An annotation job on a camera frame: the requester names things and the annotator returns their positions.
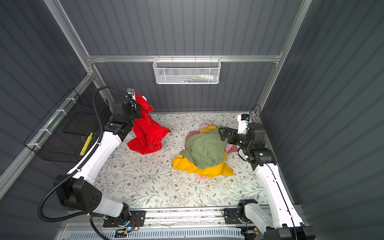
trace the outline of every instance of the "white floral mat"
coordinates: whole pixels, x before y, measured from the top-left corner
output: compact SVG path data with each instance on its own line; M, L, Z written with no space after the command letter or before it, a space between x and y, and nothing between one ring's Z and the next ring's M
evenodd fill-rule
M238 113L152 114L172 133L162 140L163 148L142 155L131 151L127 142L131 131L101 168L95 187L108 197L127 203L131 209L236 205L240 199L256 199L268 204L265 192L251 165L236 153L225 160L233 176L200 180L195 174L175 170L170 163L184 148L185 137L207 120L214 125L236 128Z

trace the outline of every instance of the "yellow marker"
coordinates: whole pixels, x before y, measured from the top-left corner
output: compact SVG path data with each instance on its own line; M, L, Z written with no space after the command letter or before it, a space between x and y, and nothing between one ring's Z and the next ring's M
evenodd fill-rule
M92 137L93 137L93 133L91 132L91 134L87 138L87 141L85 141L85 143L84 143L83 149L80 152L80 156L83 156L85 154L85 152L87 151L88 145L91 142Z

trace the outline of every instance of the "leaf pattern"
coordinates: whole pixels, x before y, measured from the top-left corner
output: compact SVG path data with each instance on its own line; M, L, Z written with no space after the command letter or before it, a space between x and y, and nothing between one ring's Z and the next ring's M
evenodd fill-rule
M233 176L201 180L195 174L175 170L170 163L184 149L190 131L208 120L217 127L237 128L237 114L152 114L156 122L172 131L163 138L163 148L146 155L131 151L127 142L135 135L130 132L105 162L94 186L109 198L127 203L131 209L228 206L250 198L268 204L255 172L237 153L228 154L225 160L234 170Z

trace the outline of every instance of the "gray wall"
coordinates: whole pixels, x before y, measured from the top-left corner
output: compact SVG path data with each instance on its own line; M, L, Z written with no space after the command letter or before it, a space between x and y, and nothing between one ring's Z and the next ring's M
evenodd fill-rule
M319 239L382 239L384 1L314 1L262 111Z
M0 1L0 173L23 149L23 141L85 76L71 46L43 1ZM57 174L71 164L35 157L0 201L0 239L52 239L57 223L37 217L39 201ZM54 196L46 214L65 209Z
M275 55L300 0L61 1L90 55ZM107 85L134 88L154 111L248 110L273 63L223 63L220 83L159 85L150 63L96 63ZM114 98L119 93L111 91Z

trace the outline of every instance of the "black mesh basket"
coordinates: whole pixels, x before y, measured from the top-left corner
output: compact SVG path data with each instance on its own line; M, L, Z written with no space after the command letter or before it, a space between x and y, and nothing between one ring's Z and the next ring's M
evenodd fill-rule
M92 104L94 90L93 86L89 86L83 95L77 95L63 109L57 110L56 117L46 128L35 131L39 133L40 137L32 143L30 142L31 137L29 137L24 145L43 160L78 163L100 135ZM108 101L97 94L95 103L104 126L112 114ZM88 141L86 151L82 152L91 133L93 137Z

